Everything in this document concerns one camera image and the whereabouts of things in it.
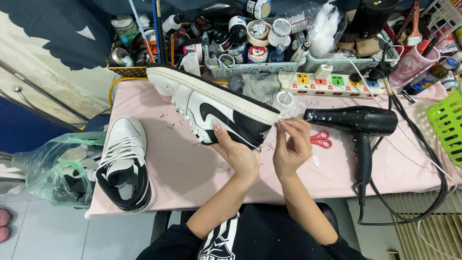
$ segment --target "red scissors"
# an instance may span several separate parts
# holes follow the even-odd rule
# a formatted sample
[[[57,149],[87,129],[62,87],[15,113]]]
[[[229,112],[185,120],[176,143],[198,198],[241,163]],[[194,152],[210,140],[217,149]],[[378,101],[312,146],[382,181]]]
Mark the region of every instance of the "red scissors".
[[[329,139],[329,132],[321,131],[313,136],[310,136],[310,143],[319,145],[323,148],[331,148],[332,142]]]

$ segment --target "hair dryer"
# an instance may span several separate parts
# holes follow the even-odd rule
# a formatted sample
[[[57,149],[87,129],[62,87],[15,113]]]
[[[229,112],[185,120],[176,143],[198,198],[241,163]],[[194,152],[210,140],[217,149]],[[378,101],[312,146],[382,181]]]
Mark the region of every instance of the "hair dryer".
[[[359,204],[364,205],[366,185],[371,180],[372,151],[369,136],[389,136],[398,124],[395,112],[371,106],[336,109],[307,109],[304,119],[313,124],[332,127],[353,135],[356,184],[361,185]]]

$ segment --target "white high-top sneaker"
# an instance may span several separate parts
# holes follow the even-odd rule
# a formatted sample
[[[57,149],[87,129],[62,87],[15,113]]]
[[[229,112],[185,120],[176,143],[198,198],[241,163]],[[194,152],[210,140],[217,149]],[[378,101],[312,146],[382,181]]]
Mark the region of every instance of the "white high-top sneaker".
[[[151,63],[146,73],[159,94],[172,96],[171,102],[202,144],[218,142],[213,119],[226,128],[231,139],[251,149],[263,143],[278,120],[277,109],[188,72]]]
[[[134,117],[123,116],[108,129],[106,151],[96,171],[98,184],[121,210],[145,212],[156,200],[146,168],[146,133]]]

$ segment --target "pink slipper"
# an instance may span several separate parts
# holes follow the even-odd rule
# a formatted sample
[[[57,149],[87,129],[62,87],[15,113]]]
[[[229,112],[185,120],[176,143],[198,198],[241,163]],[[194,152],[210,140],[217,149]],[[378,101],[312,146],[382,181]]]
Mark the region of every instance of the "pink slipper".
[[[0,209],[0,227],[4,227],[8,225],[8,222],[10,222],[11,219],[11,213],[5,209]]]
[[[8,239],[10,235],[10,228],[0,227],[0,243]]]

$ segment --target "black t-shirt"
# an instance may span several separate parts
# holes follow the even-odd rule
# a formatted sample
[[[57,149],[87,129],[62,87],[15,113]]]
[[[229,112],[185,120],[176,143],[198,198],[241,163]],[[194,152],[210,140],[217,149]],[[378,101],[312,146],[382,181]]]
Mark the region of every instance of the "black t-shirt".
[[[186,224],[172,225],[137,260],[365,260],[339,237],[322,246],[290,218],[283,206],[248,204],[205,240]]]

